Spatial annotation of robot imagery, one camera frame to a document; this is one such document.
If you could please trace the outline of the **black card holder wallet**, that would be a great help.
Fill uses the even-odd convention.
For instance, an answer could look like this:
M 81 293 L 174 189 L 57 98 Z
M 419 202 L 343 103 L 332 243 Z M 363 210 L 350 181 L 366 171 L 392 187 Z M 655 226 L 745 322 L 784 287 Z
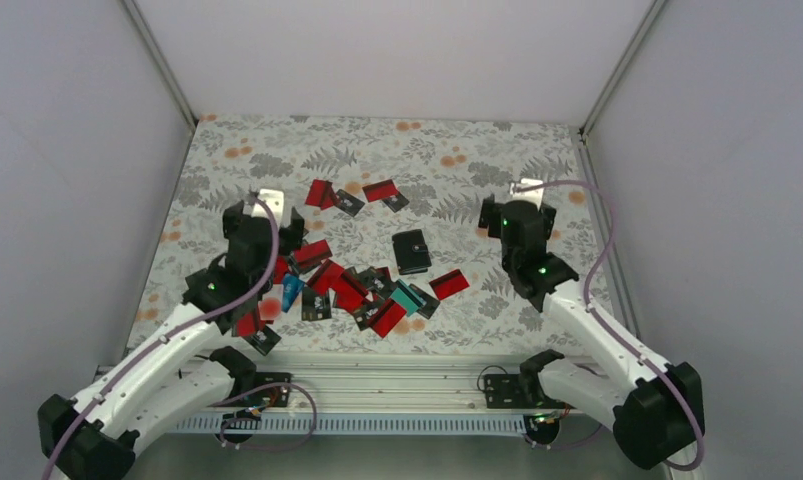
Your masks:
M 429 248 L 421 229 L 396 233 L 391 241 L 400 275 L 426 272 L 432 266 Z

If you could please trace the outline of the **red striped card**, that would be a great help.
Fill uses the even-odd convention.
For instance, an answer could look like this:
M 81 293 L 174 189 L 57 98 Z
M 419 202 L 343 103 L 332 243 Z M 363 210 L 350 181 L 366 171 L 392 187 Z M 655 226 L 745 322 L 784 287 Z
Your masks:
M 429 285 L 437 300 L 444 300 L 467 289 L 470 286 L 468 280 L 460 269 L 451 270 L 450 272 L 431 280 Z

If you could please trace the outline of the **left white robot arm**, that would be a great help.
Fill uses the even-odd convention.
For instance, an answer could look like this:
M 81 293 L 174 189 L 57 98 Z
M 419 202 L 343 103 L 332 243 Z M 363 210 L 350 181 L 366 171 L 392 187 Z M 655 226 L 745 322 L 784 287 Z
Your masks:
M 244 318 L 259 321 L 282 239 L 283 194 L 263 190 L 228 207 L 227 251 L 189 275 L 181 302 L 138 348 L 70 398 L 54 394 L 37 412 L 45 479 L 122 479 L 150 443 L 219 401 L 247 402 L 255 366 L 230 347 L 214 349 Z

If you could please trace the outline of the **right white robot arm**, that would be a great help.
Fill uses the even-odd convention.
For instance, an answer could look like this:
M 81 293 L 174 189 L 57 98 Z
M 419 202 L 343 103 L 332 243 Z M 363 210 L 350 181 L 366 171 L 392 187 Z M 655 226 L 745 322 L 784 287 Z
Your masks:
M 496 392 L 495 400 L 526 409 L 550 402 L 573 407 L 609 429 L 625 457 L 643 469 L 668 463 L 690 445 L 702 455 L 698 372 L 686 362 L 669 363 L 594 303 L 587 282 L 547 249 L 555 215 L 542 201 L 488 196 L 479 225 L 500 241 L 501 266 L 516 293 L 574 336 L 603 373 L 548 349 L 523 361 L 512 388 Z

